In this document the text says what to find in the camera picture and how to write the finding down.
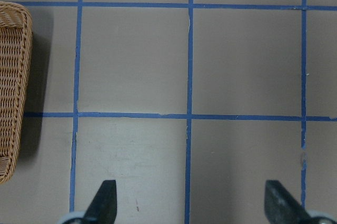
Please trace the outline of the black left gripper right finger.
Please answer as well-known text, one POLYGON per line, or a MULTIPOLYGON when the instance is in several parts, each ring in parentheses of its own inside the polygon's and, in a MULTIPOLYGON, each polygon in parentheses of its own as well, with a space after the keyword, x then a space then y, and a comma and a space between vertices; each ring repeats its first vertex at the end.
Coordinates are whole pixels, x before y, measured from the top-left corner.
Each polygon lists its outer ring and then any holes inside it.
POLYGON ((278 180, 267 180, 264 213, 269 223, 305 223, 311 219, 306 210, 278 180))

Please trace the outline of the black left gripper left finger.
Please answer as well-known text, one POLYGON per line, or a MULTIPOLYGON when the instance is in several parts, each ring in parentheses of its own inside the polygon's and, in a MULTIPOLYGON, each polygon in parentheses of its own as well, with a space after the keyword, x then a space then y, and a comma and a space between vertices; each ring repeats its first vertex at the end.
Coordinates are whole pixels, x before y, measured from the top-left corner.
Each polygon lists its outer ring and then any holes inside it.
POLYGON ((117 216, 115 180, 104 180, 84 214, 84 223, 114 223, 117 216))

